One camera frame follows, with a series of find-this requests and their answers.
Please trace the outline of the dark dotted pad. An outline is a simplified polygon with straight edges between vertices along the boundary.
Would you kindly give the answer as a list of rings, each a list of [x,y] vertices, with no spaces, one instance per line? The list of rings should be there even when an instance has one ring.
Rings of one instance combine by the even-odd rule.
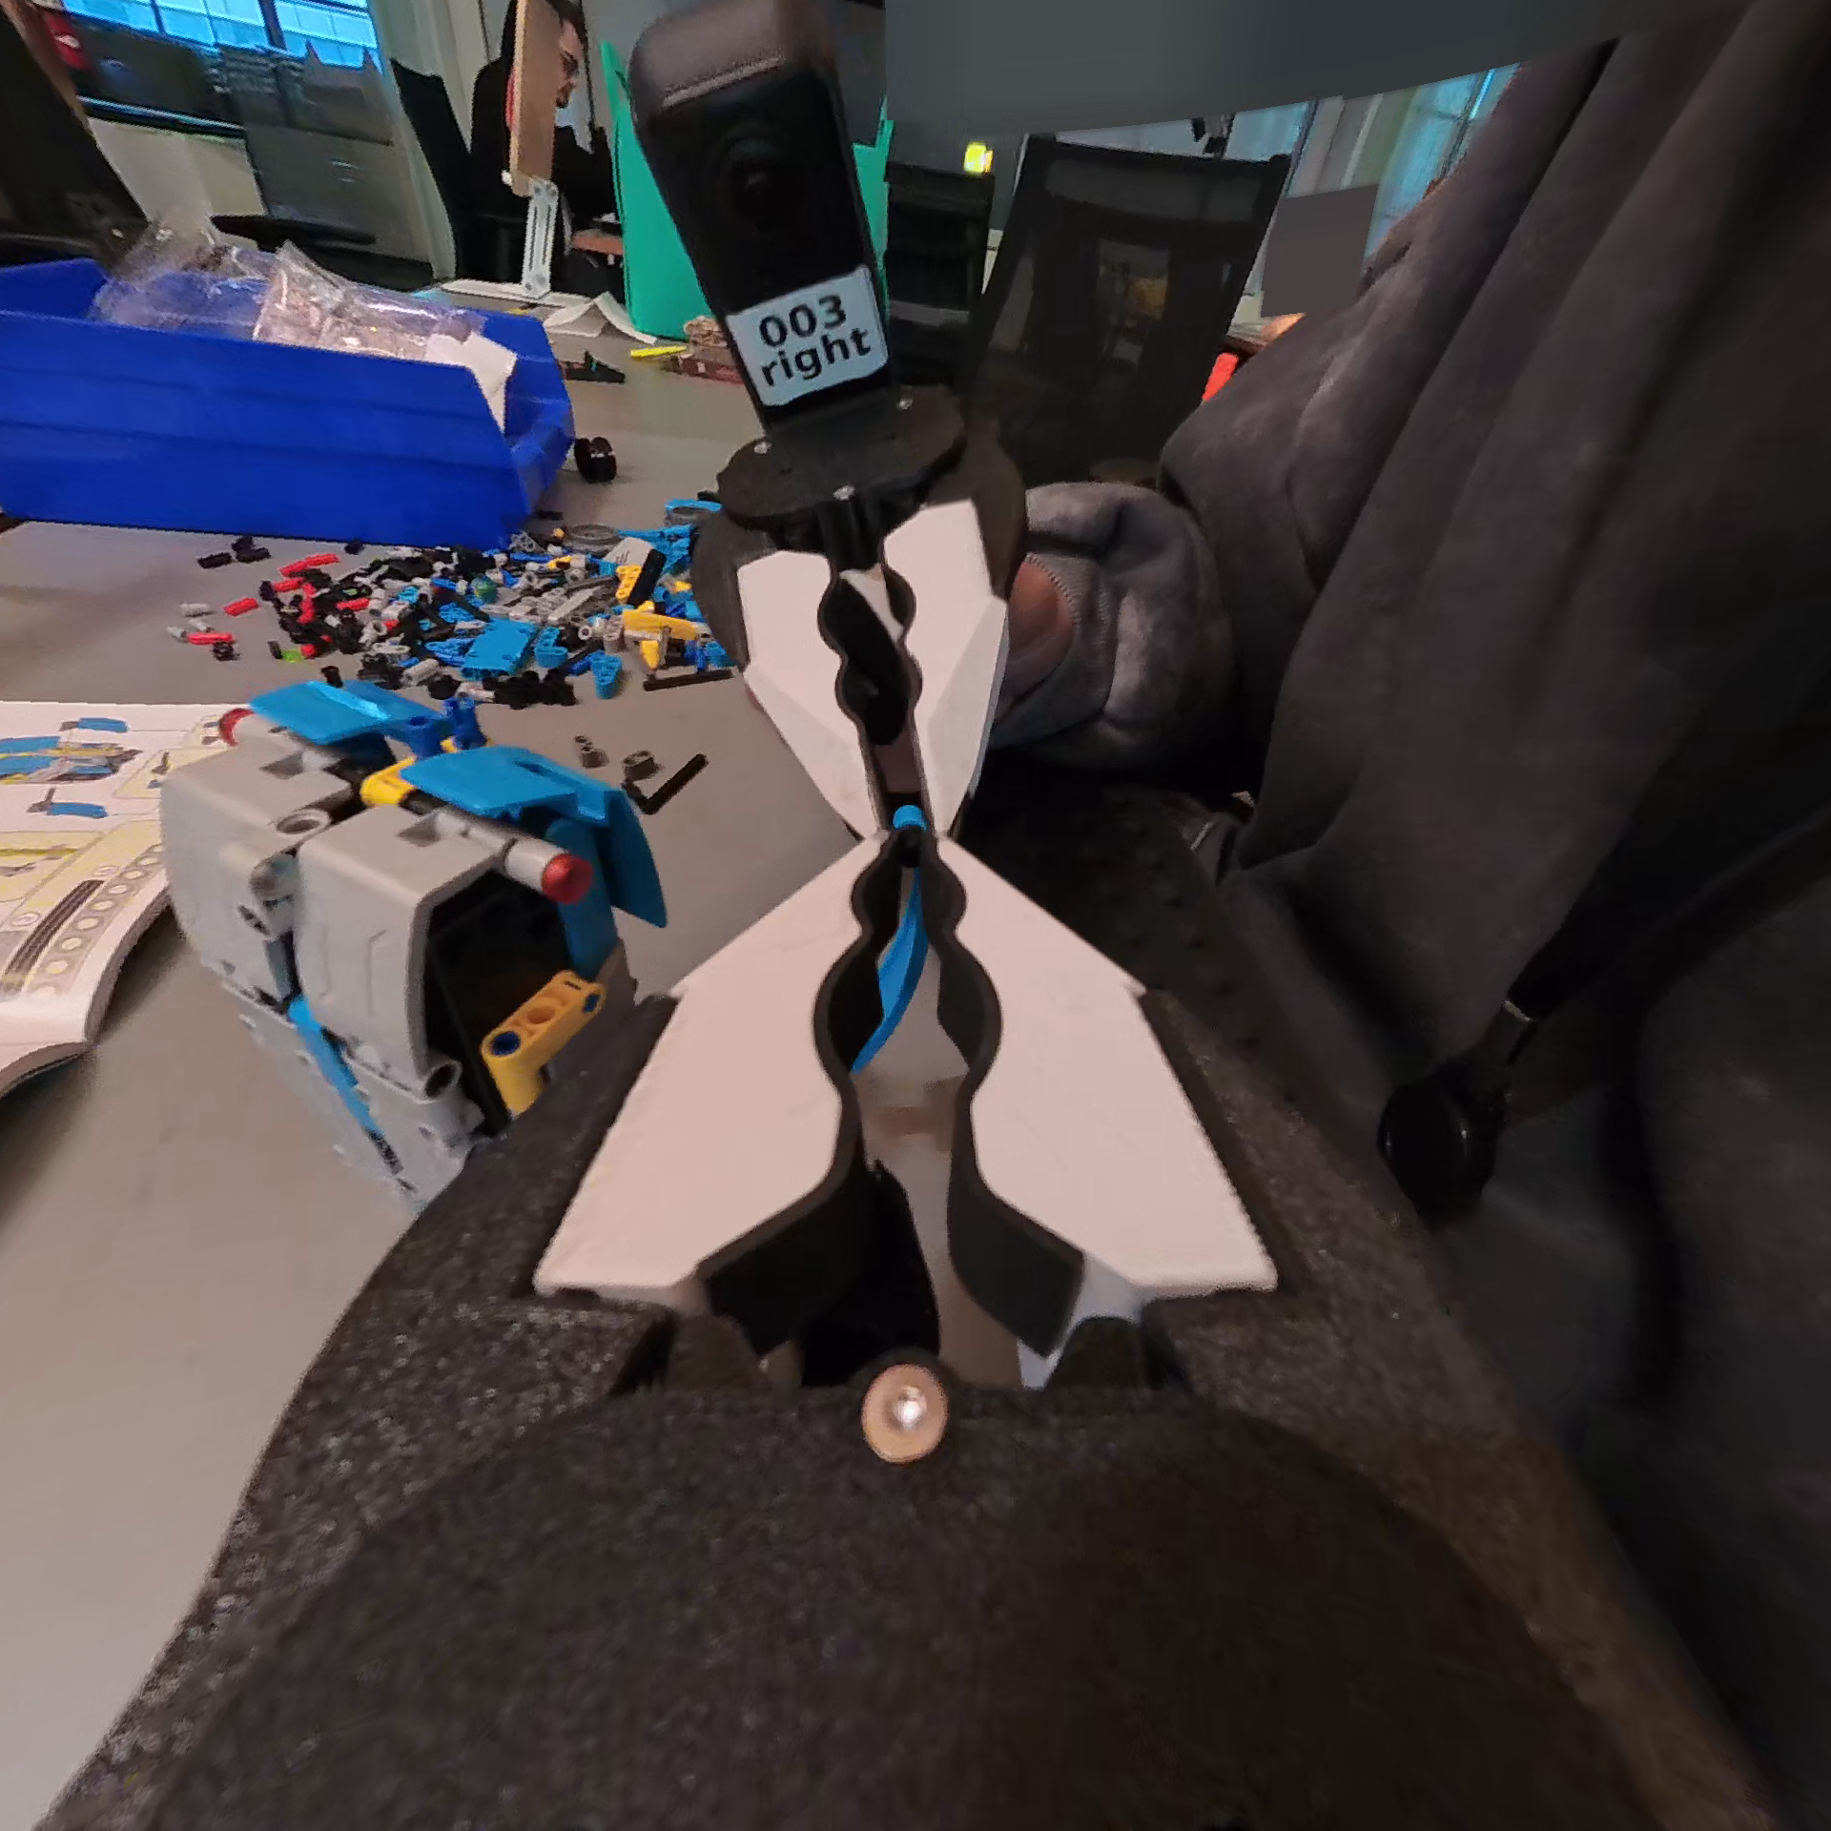
[[[1251,1043],[1251,1002],[1219,923],[1219,878],[1245,798],[1053,767],[999,749],[967,813],[967,852],[1205,1028]]]

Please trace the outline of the blue plastic bin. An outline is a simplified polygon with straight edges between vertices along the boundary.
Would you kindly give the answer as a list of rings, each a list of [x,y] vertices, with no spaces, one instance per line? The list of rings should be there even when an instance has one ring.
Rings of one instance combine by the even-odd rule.
[[[530,320],[506,424],[460,365],[328,357],[88,320],[96,261],[0,277],[0,508],[20,524],[215,538],[498,548],[574,450],[574,401]]]

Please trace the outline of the clear parts bag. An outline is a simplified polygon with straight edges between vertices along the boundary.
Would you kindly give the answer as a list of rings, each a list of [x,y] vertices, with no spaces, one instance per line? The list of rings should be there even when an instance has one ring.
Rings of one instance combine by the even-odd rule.
[[[96,326],[249,339],[278,255],[208,217],[159,217],[88,302]]]
[[[498,430],[506,430],[518,348],[487,334],[487,315],[334,277],[299,244],[274,255],[249,339],[469,372]]]

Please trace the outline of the person's right forearm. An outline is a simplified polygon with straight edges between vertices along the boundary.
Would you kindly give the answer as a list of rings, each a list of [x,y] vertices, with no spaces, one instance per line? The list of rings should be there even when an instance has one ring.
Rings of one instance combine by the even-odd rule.
[[[1138,486],[1029,489],[1029,555],[1075,617],[1065,663],[999,698],[989,744],[1093,770],[1195,763],[1228,720],[1235,646],[1195,519]]]

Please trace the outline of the black mesh office chair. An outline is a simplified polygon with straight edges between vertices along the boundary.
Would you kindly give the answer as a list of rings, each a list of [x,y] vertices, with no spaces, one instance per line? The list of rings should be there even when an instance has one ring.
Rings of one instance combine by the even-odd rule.
[[[1155,486],[1228,348],[1291,169],[1065,137],[1021,146],[958,401],[999,430],[1029,489]]]

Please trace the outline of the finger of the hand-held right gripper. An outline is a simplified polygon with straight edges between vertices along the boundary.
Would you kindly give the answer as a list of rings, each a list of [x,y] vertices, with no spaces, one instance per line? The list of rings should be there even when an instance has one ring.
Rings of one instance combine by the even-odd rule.
[[[864,734],[842,702],[842,654],[821,632],[836,570],[821,555],[769,555],[735,570],[746,663],[741,677],[780,723],[821,798],[856,832],[882,837],[882,788]]]
[[[912,675],[906,742],[934,837],[956,837],[989,744],[1008,668],[1008,602],[972,500],[934,500],[882,542]]]

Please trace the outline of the blue toy brick robot model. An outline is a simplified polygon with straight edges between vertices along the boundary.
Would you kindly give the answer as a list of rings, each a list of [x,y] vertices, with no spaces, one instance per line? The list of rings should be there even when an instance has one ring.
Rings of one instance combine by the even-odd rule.
[[[406,1204],[630,1013],[619,917],[668,928],[625,788],[374,682],[227,708],[164,788],[164,852],[199,966],[339,1160]]]

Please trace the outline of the black round buckle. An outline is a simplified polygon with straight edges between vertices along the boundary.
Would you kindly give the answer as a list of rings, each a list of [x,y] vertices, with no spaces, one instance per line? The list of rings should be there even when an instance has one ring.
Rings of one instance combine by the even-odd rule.
[[[1464,1064],[1396,1083],[1375,1121],[1375,1153],[1427,1226],[1452,1226],[1478,1209],[1509,1121],[1504,1083]]]

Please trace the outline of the pile of loose toy bricks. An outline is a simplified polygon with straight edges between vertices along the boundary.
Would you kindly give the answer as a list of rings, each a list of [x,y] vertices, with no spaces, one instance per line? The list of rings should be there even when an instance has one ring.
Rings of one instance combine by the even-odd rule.
[[[308,555],[227,603],[185,603],[166,642],[222,668],[267,654],[328,688],[425,693],[431,702],[582,702],[717,682],[732,654],[692,596],[700,525],[718,495],[668,500],[660,525],[537,519],[506,548]]]

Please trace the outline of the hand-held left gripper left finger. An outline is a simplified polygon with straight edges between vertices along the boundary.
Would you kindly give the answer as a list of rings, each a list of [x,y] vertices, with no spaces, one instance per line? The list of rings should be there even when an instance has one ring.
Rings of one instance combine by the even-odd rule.
[[[882,840],[673,984],[650,1060],[609,1121],[530,1290],[705,1302],[705,1267],[816,1195],[842,1145],[842,1083],[816,1050],[816,995],[859,940],[851,891]]]

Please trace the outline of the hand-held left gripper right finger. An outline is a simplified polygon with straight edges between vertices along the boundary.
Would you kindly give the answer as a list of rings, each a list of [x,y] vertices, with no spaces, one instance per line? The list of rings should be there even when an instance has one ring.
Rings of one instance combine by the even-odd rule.
[[[967,1078],[951,1267],[1021,1355],[1277,1267],[1155,1028],[1147,990],[956,840],[934,840],[940,1028]]]

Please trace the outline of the white instruction booklet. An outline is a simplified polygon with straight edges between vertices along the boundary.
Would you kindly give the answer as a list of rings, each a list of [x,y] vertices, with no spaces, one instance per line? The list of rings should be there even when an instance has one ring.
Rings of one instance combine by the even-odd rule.
[[[96,1050],[166,910],[164,788],[227,702],[0,702],[0,1092]]]

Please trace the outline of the person's right hand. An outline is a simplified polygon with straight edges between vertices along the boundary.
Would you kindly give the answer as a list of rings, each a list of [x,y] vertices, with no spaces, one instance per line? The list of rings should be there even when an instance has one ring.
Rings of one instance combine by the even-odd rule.
[[[1070,642],[1075,642],[1075,617],[1065,603],[1061,580],[1041,556],[1021,556],[1008,596],[1004,693],[1008,698],[1031,693],[1065,663]]]

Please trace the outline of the blue curved brick panel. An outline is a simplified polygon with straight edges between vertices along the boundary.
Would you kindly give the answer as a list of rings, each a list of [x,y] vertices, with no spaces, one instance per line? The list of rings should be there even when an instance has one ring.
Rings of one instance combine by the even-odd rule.
[[[925,966],[928,966],[928,923],[925,923],[928,813],[920,805],[905,805],[890,813],[890,837],[899,837],[899,854],[906,864],[905,911],[899,911],[899,928],[878,962],[882,1015],[878,1015],[873,1039],[856,1050],[851,1074],[859,1074],[887,1050],[887,1039],[905,1028],[905,1015],[920,995]]]

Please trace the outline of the grey desk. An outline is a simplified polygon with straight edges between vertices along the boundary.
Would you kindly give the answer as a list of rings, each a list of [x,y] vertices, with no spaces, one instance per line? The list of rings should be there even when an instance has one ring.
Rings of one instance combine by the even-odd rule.
[[[616,334],[591,348],[625,365]],[[574,416],[616,446],[619,482],[566,468],[550,500],[609,525],[660,525],[758,430],[741,385],[650,359],[574,385]],[[204,702],[299,677],[267,654],[274,617],[238,621],[238,663],[166,638],[185,603],[254,590],[260,570],[193,566],[215,548],[9,525],[8,698]],[[644,818],[673,923],[619,923],[638,990],[668,990],[845,852],[741,682],[490,708],[490,734],[566,763],[591,734],[609,781],[625,749],[663,778],[712,757]],[[0,1171],[0,1820],[36,1825],[186,1618],[278,1415],[406,1209],[334,1160],[166,917],[125,962],[101,1043],[8,1095]]]

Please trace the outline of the wooden laptop stand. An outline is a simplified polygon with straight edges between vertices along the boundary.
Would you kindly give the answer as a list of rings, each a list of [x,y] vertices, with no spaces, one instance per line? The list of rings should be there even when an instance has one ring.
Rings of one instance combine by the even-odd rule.
[[[558,79],[566,79],[566,16],[551,12],[551,0],[518,0],[518,40],[511,40],[511,85],[506,85],[506,186],[529,202],[529,217],[523,217],[523,283],[518,283],[518,293],[529,302],[544,302],[551,293]]]

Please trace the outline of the dark grey jacket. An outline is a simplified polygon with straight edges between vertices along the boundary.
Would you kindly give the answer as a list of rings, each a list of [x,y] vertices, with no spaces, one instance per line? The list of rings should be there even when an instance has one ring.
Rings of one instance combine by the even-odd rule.
[[[1170,450],[1219,556],[1251,1013],[1606,1083],[1637,1369],[1584,1479],[1824,1825],[1824,8],[1525,68],[1373,285]]]

